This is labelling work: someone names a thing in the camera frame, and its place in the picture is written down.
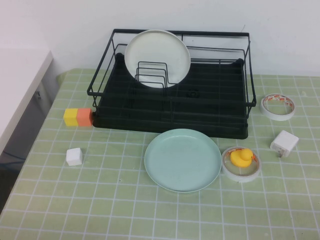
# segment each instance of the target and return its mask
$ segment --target white wall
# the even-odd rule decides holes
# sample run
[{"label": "white wall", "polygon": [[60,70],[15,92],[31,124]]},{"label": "white wall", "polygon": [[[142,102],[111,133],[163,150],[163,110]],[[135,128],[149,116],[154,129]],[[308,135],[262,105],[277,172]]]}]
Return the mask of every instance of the white wall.
[{"label": "white wall", "polygon": [[255,74],[320,76],[319,0],[2,1],[0,47],[47,45],[52,96],[57,74],[97,67],[114,28],[243,30]]}]

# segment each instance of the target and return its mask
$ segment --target yellow block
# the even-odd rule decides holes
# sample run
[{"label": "yellow block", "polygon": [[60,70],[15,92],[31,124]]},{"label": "yellow block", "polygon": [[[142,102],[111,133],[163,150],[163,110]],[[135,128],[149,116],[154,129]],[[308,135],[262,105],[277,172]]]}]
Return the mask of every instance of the yellow block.
[{"label": "yellow block", "polygon": [[64,111],[63,119],[67,126],[78,126],[77,121],[78,108],[67,108]]}]

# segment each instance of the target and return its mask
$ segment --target table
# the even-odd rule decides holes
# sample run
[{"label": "table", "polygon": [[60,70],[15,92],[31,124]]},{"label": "table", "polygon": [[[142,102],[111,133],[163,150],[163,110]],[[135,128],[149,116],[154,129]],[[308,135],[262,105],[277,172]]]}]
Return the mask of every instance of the table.
[{"label": "table", "polygon": [[[1,240],[320,239],[319,77],[254,75],[258,101],[269,93],[291,96],[295,116],[273,121],[255,107],[247,139],[212,139],[221,152],[251,148],[262,161],[260,176],[237,183],[221,173],[201,191],[178,194],[145,170],[144,152],[158,134],[65,126],[65,108],[92,106],[86,90],[93,73],[63,75],[0,216]],[[300,140],[280,159],[269,146],[281,130]],[[84,162],[69,167],[66,151],[77,147]]]},{"label": "table", "polygon": [[49,49],[0,48],[0,153],[52,60]]}]

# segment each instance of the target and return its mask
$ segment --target dish rack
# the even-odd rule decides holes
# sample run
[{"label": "dish rack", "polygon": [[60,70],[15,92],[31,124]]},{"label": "dish rack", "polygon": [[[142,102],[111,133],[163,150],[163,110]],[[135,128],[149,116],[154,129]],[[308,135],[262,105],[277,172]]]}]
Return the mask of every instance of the dish rack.
[{"label": "dish rack", "polygon": [[181,82],[167,87],[167,64],[154,62],[157,72],[163,70],[150,74],[162,86],[155,88],[140,82],[140,63],[135,77],[125,65],[126,46],[143,31],[113,30],[87,89],[96,109],[93,125],[155,133],[182,128],[209,137],[247,138],[249,113],[257,103],[249,33],[169,31],[187,46],[191,65]]}]

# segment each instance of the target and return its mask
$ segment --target masking tape roll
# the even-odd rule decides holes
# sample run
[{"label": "masking tape roll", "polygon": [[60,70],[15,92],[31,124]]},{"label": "masking tape roll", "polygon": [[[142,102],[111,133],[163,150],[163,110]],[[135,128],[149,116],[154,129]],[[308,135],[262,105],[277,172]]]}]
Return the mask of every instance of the masking tape roll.
[{"label": "masking tape roll", "polygon": [[[271,100],[277,100],[277,101],[281,101],[284,102],[286,105],[291,107],[291,112],[288,114],[276,114],[273,112],[270,112],[267,108],[266,108],[266,103],[268,101]],[[263,115],[265,115],[267,118],[271,119],[271,120],[275,120],[275,121],[286,121],[289,120],[290,118],[293,117],[293,115],[296,112],[296,108],[295,108],[295,103],[292,99],[290,99],[287,96],[284,96],[282,94],[269,94],[267,96],[265,96],[262,100],[261,100],[261,104],[260,104],[260,111],[261,113],[263,113]]]},{"label": "masking tape roll", "polygon": [[225,150],[222,153],[222,172],[231,180],[236,181],[238,183],[248,183],[253,181],[254,179],[256,179],[258,177],[258,175],[261,172],[261,161],[259,159],[259,157],[253,152],[253,158],[252,161],[256,162],[257,168],[256,171],[253,172],[252,174],[248,174],[248,175],[238,175],[235,173],[232,173],[231,171],[229,171],[225,165],[225,158],[227,156],[229,156],[233,151],[236,150],[241,150],[241,149],[246,149],[246,147],[243,146],[233,146],[233,147],[229,147],[227,150]]}]

